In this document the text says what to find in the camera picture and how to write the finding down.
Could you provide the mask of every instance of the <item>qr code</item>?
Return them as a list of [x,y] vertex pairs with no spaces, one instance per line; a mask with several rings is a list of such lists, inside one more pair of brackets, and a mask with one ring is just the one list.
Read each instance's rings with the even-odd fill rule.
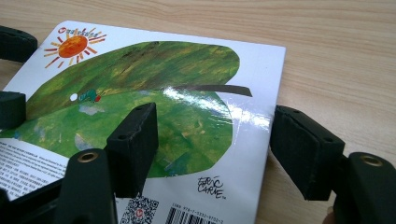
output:
[[122,215],[122,224],[150,224],[157,210],[158,202],[143,196],[131,199]]

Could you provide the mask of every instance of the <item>wood grain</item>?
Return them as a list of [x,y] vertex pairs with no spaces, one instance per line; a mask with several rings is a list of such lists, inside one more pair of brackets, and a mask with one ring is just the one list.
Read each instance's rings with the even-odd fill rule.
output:
[[[0,1],[0,24],[37,37],[61,21],[285,46],[278,103],[396,164],[394,1]],[[0,89],[20,63],[0,61]],[[330,202],[305,202],[270,153],[256,223],[321,223]]]

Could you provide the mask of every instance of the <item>children's book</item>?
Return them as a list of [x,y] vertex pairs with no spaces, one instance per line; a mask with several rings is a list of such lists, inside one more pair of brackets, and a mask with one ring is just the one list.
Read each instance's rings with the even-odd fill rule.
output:
[[120,223],[254,223],[286,49],[77,21],[60,23],[5,91],[27,120],[0,132],[14,200],[64,176],[135,107],[157,105],[159,148]]

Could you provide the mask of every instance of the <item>orange sun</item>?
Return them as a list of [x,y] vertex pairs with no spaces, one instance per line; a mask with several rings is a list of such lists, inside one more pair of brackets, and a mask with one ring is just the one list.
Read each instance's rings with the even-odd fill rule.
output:
[[105,41],[106,35],[100,35],[102,32],[94,33],[95,28],[90,30],[89,32],[85,31],[86,29],[79,31],[76,30],[67,30],[66,28],[59,29],[58,33],[66,33],[65,41],[62,40],[60,36],[58,36],[59,43],[51,42],[52,46],[57,48],[55,49],[44,49],[44,51],[49,51],[50,53],[45,54],[44,57],[49,57],[51,55],[56,55],[55,59],[53,59],[49,64],[47,64],[46,68],[50,67],[53,63],[57,62],[61,59],[58,68],[60,68],[64,64],[64,60],[69,59],[69,66],[73,64],[75,58],[76,63],[79,63],[84,59],[83,53],[86,55],[90,55],[91,53],[96,54],[97,51],[89,47],[88,45],[96,44],[102,41]]

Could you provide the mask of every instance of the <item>signature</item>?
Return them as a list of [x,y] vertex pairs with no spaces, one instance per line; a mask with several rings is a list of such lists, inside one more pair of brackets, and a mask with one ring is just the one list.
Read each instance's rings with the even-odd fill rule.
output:
[[215,177],[201,177],[198,178],[198,192],[204,192],[206,194],[214,195],[217,199],[222,198],[223,196],[223,183],[218,180],[219,176]]

